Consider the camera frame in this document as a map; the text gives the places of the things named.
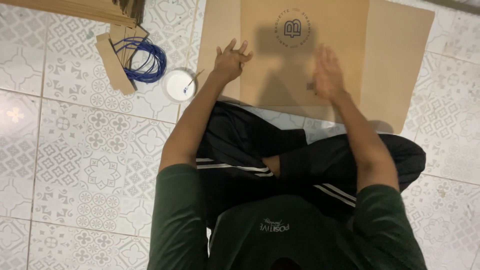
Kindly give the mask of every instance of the person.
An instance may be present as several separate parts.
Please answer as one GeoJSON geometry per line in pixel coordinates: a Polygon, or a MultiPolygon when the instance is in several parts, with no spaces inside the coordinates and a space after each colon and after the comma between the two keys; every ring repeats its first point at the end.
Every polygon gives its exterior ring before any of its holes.
{"type": "Polygon", "coordinates": [[[213,71],[163,148],[148,270],[426,269],[400,196],[425,152],[369,126],[323,45],[316,93],[346,135],[307,145],[303,130],[217,102],[253,57],[246,41],[235,44],[216,49],[213,71]]]}

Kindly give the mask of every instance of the glue bowl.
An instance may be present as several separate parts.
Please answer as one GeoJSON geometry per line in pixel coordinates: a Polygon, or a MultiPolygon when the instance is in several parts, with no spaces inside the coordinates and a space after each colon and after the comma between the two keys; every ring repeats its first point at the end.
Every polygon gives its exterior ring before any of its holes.
{"type": "Polygon", "coordinates": [[[193,77],[183,70],[172,70],[166,73],[161,82],[165,96],[176,103],[190,100],[196,90],[195,81],[192,82],[192,79],[193,77]]]}

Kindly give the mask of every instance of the blue cord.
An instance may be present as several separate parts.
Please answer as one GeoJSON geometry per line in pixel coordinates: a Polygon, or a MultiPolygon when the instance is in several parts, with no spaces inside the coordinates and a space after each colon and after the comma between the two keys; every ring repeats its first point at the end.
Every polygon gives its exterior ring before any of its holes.
{"type": "Polygon", "coordinates": [[[142,83],[147,83],[147,84],[158,81],[163,76],[167,68],[167,56],[165,52],[162,50],[162,48],[150,43],[150,41],[148,41],[146,38],[143,39],[142,37],[127,37],[113,44],[113,46],[123,41],[126,41],[127,43],[123,45],[121,48],[119,48],[115,53],[118,53],[123,48],[134,49],[134,50],[144,50],[149,53],[147,60],[139,68],[135,70],[123,68],[123,70],[127,74],[127,78],[133,79],[135,81],[139,81],[142,83]],[[148,62],[150,61],[150,57],[153,57],[152,66],[150,66],[150,68],[148,68],[146,71],[140,71],[143,67],[145,67],[148,64],[148,62]]]}

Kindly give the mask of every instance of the hand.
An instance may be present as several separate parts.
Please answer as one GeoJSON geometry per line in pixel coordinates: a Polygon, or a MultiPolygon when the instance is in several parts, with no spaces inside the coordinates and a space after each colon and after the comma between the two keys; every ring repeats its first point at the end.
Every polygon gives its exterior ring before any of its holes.
{"type": "Polygon", "coordinates": [[[216,48],[215,67],[212,72],[221,74],[228,82],[235,80],[242,73],[245,63],[253,57],[253,51],[248,55],[243,53],[247,49],[248,42],[245,40],[240,49],[234,50],[236,39],[233,39],[222,53],[220,47],[216,48]]]}
{"type": "Polygon", "coordinates": [[[338,58],[330,47],[321,44],[316,54],[316,95],[332,102],[346,93],[338,58]]]}

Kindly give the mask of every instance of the circular logo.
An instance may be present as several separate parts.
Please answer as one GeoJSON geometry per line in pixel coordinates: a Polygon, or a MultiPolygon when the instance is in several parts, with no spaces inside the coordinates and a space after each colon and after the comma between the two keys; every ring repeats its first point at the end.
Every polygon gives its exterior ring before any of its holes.
{"type": "Polygon", "coordinates": [[[297,8],[286,9],[275,21],[274,33],[277,42],[289,49],[303,46],[310,37],[310,18],[297,8]]]}

